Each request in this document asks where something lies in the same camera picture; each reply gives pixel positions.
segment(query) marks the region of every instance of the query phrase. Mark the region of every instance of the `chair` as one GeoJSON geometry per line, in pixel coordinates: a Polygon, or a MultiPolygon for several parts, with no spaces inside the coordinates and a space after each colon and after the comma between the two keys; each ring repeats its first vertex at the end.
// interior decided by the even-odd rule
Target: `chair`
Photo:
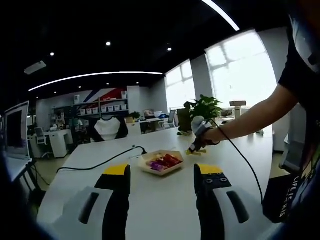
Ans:
{"type": "Polygon", "coordinates": [[[169,119],[168,122],[160,122],[159,124],[162,124],[163,129],[172,129],[175,128],[175,115],[176,115],[176,110],[171,110],[169,114],[169,119]]]}
{"type": "MultiPolygon", "coordinates": [[[[35,135],[36,135],[36,144],[47,146],[48,145],[47,137],[45,136],[45,132],[44,132],[43,128],[42,127],[35,127],[34,131],[35,131],[35,135]]],[[[45,156],[49,157],[49,152],[45,152],[41,156],[41,158],[44,158],[45,156]]]]}

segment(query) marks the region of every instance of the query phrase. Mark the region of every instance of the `ceiling light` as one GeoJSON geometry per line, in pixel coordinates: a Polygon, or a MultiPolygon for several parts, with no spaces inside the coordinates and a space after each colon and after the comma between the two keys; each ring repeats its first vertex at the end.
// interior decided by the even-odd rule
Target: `ceiling light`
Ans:
{"type": "Polygon", "coordinates": [[[240,28],[237,26],[237,24],[231,19],[231,17],[228,16],[228,14],[226,14],[225,11],[223,11],[221,9],[221,7],[219,7],[217,4],[215,4],[213,1],[211,0],[201,0],[202,2],[204,2],[205,4],[207,4],[210,8],[212,8],[213,10],[215,10],[221,17],[224,18],[224,20],[226,20],[231,27],[233,27],[234,30],[239,31],[240,28]]]}
{"type": "Polygon", "coordinates": [[[150,74],[150,75],[163,75],[161,72],[152,72],[152,71],[110,71],[110,72],[98,72],[98,73],[90,73],[90,74],[84,74],[84,75],[79,75],[79,76],[71,76],[71,77],[66,77],[62,78],[59,80],[47,82],[45,84],[36,86],[34,88],[29,89],[29,92],[42,88],[44,86],[50,85],[50,84],[55,84],[61,81],[69,80],[69,79],[77,79],[77,78],[83,78],[83,77],[89,77],[89,76],[97,76],[97,75],[110,75],[110,74],[150,74]]]}

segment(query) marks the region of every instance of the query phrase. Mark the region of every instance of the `floor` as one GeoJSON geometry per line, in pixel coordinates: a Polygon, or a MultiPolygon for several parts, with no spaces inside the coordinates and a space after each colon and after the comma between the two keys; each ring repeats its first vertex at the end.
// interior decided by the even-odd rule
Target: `floor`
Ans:
{"type": "Polygon", "coordinates": [[[35,159],[36,169],[38,173],[41,175],[37,175],[38,184],[43,191],[48,190],[49,185],[53,182],[53,180],[56,177],[57,170],[65,164],[69,156],[70,155],[67,155],[64,158],[35,159]]]}

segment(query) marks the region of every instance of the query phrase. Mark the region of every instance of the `white cabinet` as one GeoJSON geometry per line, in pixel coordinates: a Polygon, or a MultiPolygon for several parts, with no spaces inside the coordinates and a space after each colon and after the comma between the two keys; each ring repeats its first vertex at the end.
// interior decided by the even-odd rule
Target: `white cabinet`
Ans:
{"type": "Polygon", "coordinates": [[[60,133],[60,131],[50,133],[50,143],[55,158],[64,158],[67,152],[66,138],[67,134],[60,133]]]}
{"type": "Polygon", "coordinates": [[[126,126],[128,128],[128,132],[129,132],[128,137],[141,135],[141,128],[140,128],[139,122],[127,123],[126,126]]]}

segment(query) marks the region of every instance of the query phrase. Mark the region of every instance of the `white table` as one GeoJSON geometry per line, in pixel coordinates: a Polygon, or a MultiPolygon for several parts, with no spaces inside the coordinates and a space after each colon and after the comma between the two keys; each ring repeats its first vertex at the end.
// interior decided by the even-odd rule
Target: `white table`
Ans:
{"type": "Polygon", "coordinates": [[[15,181],[22,172],[27,168],[28,163],[31,162],[31,159],[19,159],[13,157],[6,157],[5,163],[8,169],[8,173],[12,181],[15,181]]]}
{"type": "MultiPolygon", "coordinates": [[[[233,186],[243,188],[260,201],[253,173],[228,141],[207,147],[207,154],[202,156],[186,156],[185,150],[195,137],[177,136],[177,131],[177,128],[172,128],[141,136],[78,146],[64,167],[92,167],[130,149],[133,145],[142,146],[147,152],[161,149],[180,151],[185,166],[167,177],[142,172],[137,167],[137,157],[132,157],[141,154],[141,150],[136,149],[94,170],[62,170],[55,177],[43,199],[37,217],[38,222],[53,223],[62,215],[64,204],[78,191],[87,186],[95,186],[107,166],[125,162],[131,165],[130,209],[126,225],[128,240],[200,239],[201,229],[194,192],[196,163],[218,165],[233,186]]],[[[264,136],[252,134],[235,139],[233,142],[251,163],[265,194],[272,165],[272,128],[265,128],[264,136]]]]}
{"type": "MultiPolygon", "coordinates": [[[[55,158],[64,158],[68,154],[67,144],[74,143],[70,129],[46,131],[44,132],[44,135],[50,138],[50,144],[55,158]]],[[[30,140],[34,157],[41,158],[41,156],[44,154],[44,151],[37,144],[37,136],[32,135],[28,136],[28,138],[30,140]]]]}
{"type": "MultiPolygon", "coordinates": [[[[141,131],[141,124],[147,124],[147,123],[156,123],[156,122],[168,122],[168,118],[151,118],[151,119],[147,119],[145,121],[139,121],[139,122],[133,122],[133,123],[127,123],[126,126],[128,128],[128,137],[134,137],[134,136],[139,136],[142,134],[141,131]]],[[[159,124],[159,128],[157,129],[157,127],[155,127],[156,130],[158,131],[159,128],[161,128],[162,130],[162,126],[159,124]]]]}

